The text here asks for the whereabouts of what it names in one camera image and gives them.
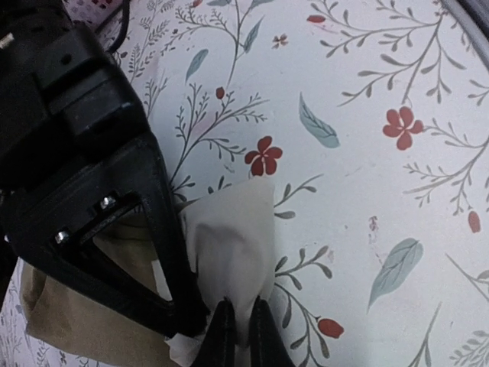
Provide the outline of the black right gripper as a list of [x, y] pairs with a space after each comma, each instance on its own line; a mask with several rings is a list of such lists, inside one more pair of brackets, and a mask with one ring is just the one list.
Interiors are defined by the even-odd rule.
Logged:
[[60, 1], [3, 1], [3, 242], [81, 242], [152, 189], [153, 135], [113, 56]]

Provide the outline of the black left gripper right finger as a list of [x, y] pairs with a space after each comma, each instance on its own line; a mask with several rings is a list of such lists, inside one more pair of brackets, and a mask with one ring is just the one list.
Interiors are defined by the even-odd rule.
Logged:
[[270, 306], [260, 297], [255, 300], [251, 312], [248, 341], [251, 367], [294, 367], [274, 322]]

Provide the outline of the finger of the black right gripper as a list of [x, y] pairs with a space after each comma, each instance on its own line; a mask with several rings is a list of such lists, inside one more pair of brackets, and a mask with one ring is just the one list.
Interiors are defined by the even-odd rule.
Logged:
[[144, 133], [120, 150], [114, 192], [128, 206], [142, 206], [151, 241], [164, 271], [171, 300], [166, 301], [136, 280], [124, 282], [133, 310], [128, 316], [165, 336], [195, 336], [206, 326], [209, 311], [190, 270], [183, 230], [173, 206], [163, 156], [156, 138]]
[[177, 331], [176, 304], [119, 267], [94, 238], [136, 207], [124, 198], [102, 208], [11, 212], [11, 247], [28, 264], [75, 292], [157, 333]]

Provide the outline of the khaki tan underwear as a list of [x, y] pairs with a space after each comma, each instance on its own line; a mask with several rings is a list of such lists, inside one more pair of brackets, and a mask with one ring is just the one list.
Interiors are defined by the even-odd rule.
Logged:
[[[191, 270], [206, 306], [228, 299], [235, 311], [237, 350], [248, 346], [257, 298], [274, 283], [274, 188], [253, 179], [183, 204], [180, 218]], [[145, 287], [168, 298], [142, 215], [131, 214], [99, 233], [95, 245]], [[170, 340], [25, 265], [20, 301], [26, 332], [53, 347], [117, 366], [180, 366], [193, 361], [199, 339]]]

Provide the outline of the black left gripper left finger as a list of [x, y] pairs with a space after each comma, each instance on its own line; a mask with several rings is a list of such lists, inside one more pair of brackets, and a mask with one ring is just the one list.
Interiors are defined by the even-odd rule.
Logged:
[[236, 323], [230, 300], [215, 309], [201, 347], [191, 367], [233, 367], [235, 365]]

